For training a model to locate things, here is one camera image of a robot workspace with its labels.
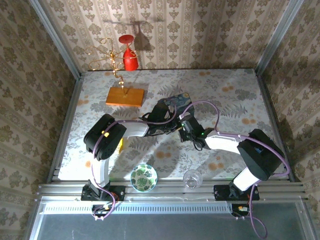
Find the starry night painted tin box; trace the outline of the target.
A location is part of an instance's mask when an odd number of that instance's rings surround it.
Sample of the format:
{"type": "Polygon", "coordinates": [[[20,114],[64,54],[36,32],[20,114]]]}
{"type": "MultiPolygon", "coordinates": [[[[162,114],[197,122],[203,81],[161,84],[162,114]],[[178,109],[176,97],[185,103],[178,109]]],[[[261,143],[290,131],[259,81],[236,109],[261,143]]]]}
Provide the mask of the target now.
{"type": "MultiPolygon", "coordinates": [[[[183,111],[192,103],[190,96],[188,93],[181,93],[175,96],[167,97],[167,98],[162,98],[158,101],[164,102],[168,108],[169,108],[169,113],[173,114],[173,118],[179,118],[179,115],[183,113],[183,111]]],[[[146,113],[141,117],[142,120],[146,120],[147,122],[152,122],[155,125],[161,125],[161,124],[166,124],[169,123],[170,120],[164,121],[164,122],[156,122],[156,119],[153,119],[151,116],[151,112],[146,113]]]]}

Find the clear drinking glass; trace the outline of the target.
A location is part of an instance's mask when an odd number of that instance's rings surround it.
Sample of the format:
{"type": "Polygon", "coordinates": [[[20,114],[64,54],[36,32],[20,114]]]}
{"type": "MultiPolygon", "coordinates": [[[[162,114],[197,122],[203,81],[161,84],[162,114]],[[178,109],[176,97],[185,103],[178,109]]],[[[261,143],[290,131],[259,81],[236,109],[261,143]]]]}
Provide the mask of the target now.
{"type": "Polygon", "coordinates": [[[189,189],[199,188],[203,183],[203,176],[198,170],[190,169],[184,173],[183,182],[189,189]]]}

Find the floral patterned tablecloth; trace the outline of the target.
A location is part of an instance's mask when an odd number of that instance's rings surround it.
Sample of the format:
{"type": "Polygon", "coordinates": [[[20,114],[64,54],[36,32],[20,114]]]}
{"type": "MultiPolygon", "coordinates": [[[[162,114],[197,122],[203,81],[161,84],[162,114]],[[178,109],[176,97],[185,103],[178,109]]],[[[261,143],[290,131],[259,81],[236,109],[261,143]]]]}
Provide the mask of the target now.
{"type": "MultiPolygon", "coordinates": [[[[141,70],[124,72],[128,87],[144,89],[141,107],[109,106],[106,98],[116,80],[110,72],[88,72],[74,113],[63,160],[57,178],[86,181],[91,176],[93,156],[87,152],[84,136],[104,114],[116,119],[137,119],[152,111],[157,101],[188,93],[195,103],[195,117],[205,128],[247,135],[260,129],[276,140],[266,106],[252,69],[141,70]]],[[[197,151],[173,132],[151,137],[129,137],[123,150],[111,157],[112,180],[128,179],[134,167],[153,166],[160,179],[182,178],[188,170],[203,177],[233,178],[245,168],[241,156],[223,150],[197,151]]]]}

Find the green leaf pattern bowl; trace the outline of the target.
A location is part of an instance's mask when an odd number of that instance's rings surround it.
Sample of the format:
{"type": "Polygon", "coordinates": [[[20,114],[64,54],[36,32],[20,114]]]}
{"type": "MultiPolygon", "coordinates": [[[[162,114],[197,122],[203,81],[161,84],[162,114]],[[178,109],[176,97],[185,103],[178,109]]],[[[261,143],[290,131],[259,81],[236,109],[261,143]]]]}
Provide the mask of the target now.
{"type": "Polygon", "coordinates": [[[130,182],[138,192],[149,192],[158,183],[156,170],[149,164],[139,164],[131,172],[130,182]]]}

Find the red wine glass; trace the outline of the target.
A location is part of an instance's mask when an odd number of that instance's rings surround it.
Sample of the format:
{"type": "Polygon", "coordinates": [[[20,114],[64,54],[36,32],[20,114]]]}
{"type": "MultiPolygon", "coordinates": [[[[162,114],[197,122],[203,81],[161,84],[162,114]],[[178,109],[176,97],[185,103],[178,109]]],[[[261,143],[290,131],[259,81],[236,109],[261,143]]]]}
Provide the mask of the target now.
{"type": "Polygon", "coordinates": [[[138,69],[139,63],[136,53],[130,48],[134,41],[134,37],[130,34],[125,34],[119,37],[119,42],[126,46],[123,52],[123,65],[126,71],[132,72],[138,69]]]}

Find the black controller board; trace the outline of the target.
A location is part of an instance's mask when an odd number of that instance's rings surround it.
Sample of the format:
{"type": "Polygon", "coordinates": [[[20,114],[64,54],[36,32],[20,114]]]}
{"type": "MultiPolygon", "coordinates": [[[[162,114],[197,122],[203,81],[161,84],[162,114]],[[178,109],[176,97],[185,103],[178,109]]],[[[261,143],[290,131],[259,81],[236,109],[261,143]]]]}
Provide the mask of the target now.
{"type": "Polygon", "coordinates": [[[105,215],[108,214],[108,212],[112,209],[112,204],[108,203],[108,204],[94,204],[91,208],[92,211],[92,216],[94,218],[104,218],[105,215]]]}
{"type": "Polygon", "coordinates": [[[231,204],[231,215],[236,218],[247,217],[250,212],[250,207],[248,204],[231,204]]]}

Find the grey metal panel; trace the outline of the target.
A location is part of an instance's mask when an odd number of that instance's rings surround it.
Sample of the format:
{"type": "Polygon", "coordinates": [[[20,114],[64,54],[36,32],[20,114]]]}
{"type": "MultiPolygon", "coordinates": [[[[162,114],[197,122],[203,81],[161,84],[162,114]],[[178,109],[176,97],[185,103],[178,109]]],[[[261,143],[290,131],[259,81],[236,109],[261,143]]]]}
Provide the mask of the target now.
{"type": "Polygon", "coordinates": [[[301,200],[255,203],[247,217],[229,214],[42,214],[26,240],[320,240],[301,200]]]}

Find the aluminium front frame rail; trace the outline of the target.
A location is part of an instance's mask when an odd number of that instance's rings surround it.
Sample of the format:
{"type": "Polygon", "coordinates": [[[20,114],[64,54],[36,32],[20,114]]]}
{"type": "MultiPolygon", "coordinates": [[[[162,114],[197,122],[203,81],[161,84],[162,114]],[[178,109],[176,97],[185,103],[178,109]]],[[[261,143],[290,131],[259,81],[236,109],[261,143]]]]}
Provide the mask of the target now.
{"type": "MultiPolygon", "coordinates": [[[[180,178],[165,178],[158,180],[156,186],[148,192],[135,190],[129,180],[112,181],[111,186],[125,186],[126,202],[213,202],[214,186],[228,185],[229,179],[205,179],[198,188],[190,189],[180,178]]],[[[36,191],[39,196],[49,199],[79,200],[84,181],[54,181],[41,184],[36,191]]],[[[306,201],[308,194],[303,184],[287,179],[271,179],[258,184],[257,191],[264,203],[289,203],[306,201]]]]}

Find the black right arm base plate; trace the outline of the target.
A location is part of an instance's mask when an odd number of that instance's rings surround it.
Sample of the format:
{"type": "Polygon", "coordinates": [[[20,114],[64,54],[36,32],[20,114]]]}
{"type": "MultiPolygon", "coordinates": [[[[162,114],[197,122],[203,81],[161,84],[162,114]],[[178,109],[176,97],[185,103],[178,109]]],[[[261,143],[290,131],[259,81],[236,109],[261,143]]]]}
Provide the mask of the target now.
{"type": "Polygon", "coordinates": [[[229,185],[214,185],[213,194],[216,201],[249,201],[252,186],[245,191],[237,190],[229,185]]]}

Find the aluminium side frame rail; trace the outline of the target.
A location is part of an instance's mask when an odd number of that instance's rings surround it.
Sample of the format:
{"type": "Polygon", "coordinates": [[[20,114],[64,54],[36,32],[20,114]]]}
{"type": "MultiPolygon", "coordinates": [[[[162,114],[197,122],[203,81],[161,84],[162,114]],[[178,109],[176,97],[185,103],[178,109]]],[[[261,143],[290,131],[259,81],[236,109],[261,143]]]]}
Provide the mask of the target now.
{"type": "Polygon", "coordinates": [[[276,113],[276,110],[274,108],[274,104],[272,102],[272,98],[270,95],[270,92],[268,90],[268,87],[266,85],[266,83],[264,82],[263,78],[256,72],[254,71],[255,76],[257,78],[257,83],[264,101],[264,105],[266,107],[266,111],[270,120],[270,125],[273,129],[274,135],[275,135],[275,139],[276,142],[279,146],[279,148],[282,150],[282,152],[284,153],[284,157],[285,157],[285,161],[286,163],[289,165],[289,167],[287,167],[287,169],[290,170],[290,173],[288,174],[288,178],[291,182],[298,182],[298,180],[296,179],[293,170],[292,170],[292,164],[291,164],[291,159],[288,155],[289,151],[287,146],[285,145],[283,138],[281,136],[281,132],[279,129],[280,126],[280,122],[278,120],[278,116],[276,113]]]}
{"type": "Polygon", "coordinates": [[[57,178],[56,176],[59,173],[85,77],[86,73],[82,73],[79,79],[75,82],[52,164],[46,180],[47,184],[51,184],[53,181],[55,181],[57,178]]]}

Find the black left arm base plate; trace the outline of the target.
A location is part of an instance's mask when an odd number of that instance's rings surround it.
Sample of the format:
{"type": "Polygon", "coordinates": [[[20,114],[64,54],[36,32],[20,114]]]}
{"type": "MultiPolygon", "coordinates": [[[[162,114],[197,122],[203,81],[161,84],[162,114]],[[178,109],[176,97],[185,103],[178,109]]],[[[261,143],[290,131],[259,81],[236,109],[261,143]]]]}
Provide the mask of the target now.
{"type": "MultiPolygon", "coordinates": [[[[106,191],[109,191],[115,201],[122,202],[125,198],[125,189],[126,187],[123,185],[115,185],[115,186],[109,186],[103,188],[106,191]]],[[[94,186],[93,184],[86,184],[81,191],[81,201],[105,201],[105,202],[112,202],[113,199],[110,194],[107,192],[101,190],[100,188],[94,186]]]]}

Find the aluminium corner post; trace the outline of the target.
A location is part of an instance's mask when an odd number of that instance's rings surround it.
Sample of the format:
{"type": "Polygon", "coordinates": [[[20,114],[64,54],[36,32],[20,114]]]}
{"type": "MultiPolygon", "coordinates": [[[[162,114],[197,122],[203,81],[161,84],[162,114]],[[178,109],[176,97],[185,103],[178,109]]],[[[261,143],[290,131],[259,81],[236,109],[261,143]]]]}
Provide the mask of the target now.
{"type": "Polygon", "coordinates": [[[260,76],[265,71],[268,63],[275,54],[277,48],[280,46],[286,32],[288,31],[290,25],[292,24],[295,16],[300,10],[304,0],[289,0],[288,5],[283,12],[280,21],[278,22],[273,34],[266,45],[265,50],[262,53],[260,60],[255,68],[255,73],[260,76]]]}
{"type": "Polygon", "coordinates": [[[72,73],[73,77],[78,80],[81,77],[81,71],[74,62],[70,51],[66,48],[66,44],[63,42],[61,34],[58,32],[53,20],[50,18],[48,11],[44,8],[41,0],[29,0],[31,6],[39,17],[41,23],[43,24],[45,30],[51,37],[54,45],[56,46],[58,52],[65,61],[68,69],[72,73]]]}

